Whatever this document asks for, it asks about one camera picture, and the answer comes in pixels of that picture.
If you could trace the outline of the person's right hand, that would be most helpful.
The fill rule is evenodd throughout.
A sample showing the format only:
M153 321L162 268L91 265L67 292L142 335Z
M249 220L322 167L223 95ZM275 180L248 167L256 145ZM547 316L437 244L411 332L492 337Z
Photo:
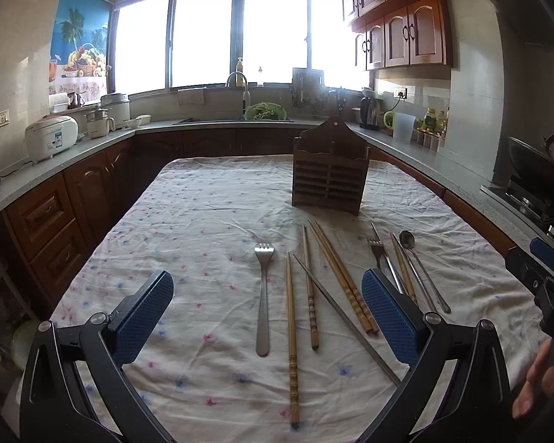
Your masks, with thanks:
M512 403L512 417L514 419L522 418L533 409L536 397L543 393L550 398L554 394L554 366L548 365L550 349L553 345L553 339L548 338L536 354L533 364L526 373L526 379Z

